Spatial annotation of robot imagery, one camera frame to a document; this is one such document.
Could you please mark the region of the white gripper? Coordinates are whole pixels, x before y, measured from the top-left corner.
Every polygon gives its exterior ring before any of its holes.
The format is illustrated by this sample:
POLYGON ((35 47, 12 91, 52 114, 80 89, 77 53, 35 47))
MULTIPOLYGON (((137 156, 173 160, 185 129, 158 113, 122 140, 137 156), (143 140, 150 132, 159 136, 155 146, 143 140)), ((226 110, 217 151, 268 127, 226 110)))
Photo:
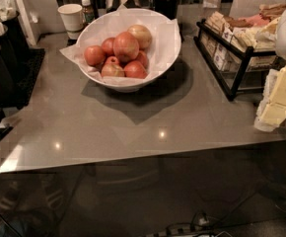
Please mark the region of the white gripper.
MULTIPOLYGON (((286 60, 286 10, 278 21, 275 41, 276 54, 286 60)), ((286 119, 286 66, 280 70, 270 69, 266 76, 254 127, 270 132, 286 119)))

